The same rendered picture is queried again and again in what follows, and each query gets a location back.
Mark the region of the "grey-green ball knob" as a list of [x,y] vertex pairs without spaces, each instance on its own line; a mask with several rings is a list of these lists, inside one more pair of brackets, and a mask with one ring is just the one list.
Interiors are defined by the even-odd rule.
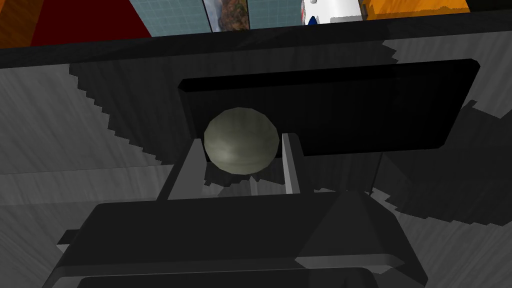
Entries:
[[275,158],[280,138],[273,123],[252,108],[225,110],[210,121],[203,135],[210,161],[222,171],[250,175]]

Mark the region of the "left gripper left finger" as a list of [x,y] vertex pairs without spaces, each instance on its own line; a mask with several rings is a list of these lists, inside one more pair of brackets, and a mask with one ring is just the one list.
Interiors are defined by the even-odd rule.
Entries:
[[189,140],[173,165],[156,200],[213,198],[204,191],[207,161],[199,138]]

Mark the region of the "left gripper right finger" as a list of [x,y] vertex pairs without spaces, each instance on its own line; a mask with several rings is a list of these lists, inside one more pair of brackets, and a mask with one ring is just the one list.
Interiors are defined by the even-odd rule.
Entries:
[[304,153],[298,135],[284,133],[281,138],[286,194],[313,194],[314,188],[304,161]]

